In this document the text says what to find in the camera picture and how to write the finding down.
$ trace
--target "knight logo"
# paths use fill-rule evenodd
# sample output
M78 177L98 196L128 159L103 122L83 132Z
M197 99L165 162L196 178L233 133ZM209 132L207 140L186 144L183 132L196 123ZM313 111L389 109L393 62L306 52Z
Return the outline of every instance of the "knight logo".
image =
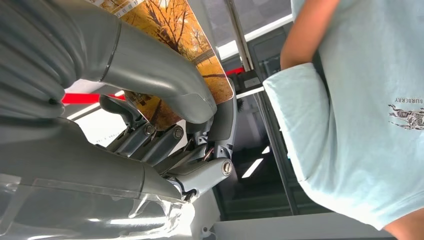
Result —
M398 124L390 121L390 123L408 130L424 130L424 108L420 108L417 111L407 111L397 109L393 104L389 104L388 106L393 109L393 112L388 114L389 116L405 122L404 124Z

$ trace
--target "person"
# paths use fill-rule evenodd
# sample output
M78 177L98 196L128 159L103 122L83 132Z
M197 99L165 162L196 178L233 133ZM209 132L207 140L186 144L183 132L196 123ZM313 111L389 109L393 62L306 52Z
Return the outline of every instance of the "person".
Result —
M318 204L424 239L424 1L292 0L264 81L297 180ZM311 63L318 51L326 84Z

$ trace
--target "skin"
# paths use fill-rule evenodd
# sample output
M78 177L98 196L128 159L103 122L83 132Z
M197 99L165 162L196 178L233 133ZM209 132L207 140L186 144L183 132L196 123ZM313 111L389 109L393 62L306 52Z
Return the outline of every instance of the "skin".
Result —
M306 0L281 50L281 69L311 63L340 0ZM424 208L384 227L398 240L424 239Z

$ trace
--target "sleeve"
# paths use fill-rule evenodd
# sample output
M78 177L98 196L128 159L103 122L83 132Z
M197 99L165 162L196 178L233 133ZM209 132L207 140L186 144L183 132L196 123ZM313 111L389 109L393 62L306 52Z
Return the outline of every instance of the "sleeve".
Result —
M323 159L329 137L330 103L312 63L282 70L263 82L281 127L298 181Z

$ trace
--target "light blue t-shirt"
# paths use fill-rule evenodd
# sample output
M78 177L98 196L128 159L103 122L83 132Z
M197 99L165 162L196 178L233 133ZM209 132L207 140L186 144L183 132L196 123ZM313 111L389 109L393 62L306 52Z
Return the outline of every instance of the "light blue t-shirt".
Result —
M330 96L311 63L265 90L309 197L380 230L424 208L424 1L341 0L318 51Z

